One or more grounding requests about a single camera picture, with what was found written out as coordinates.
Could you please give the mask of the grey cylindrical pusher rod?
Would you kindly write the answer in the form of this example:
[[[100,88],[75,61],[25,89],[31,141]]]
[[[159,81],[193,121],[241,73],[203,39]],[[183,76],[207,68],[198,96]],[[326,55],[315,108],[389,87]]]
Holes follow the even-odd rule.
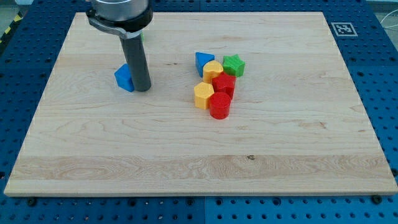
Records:
[[[120,41],[134,89],[139,92],[149,90],[152,84],[142,40],[142,32],[136,32],[134,37],[129,39],[120,38]]]

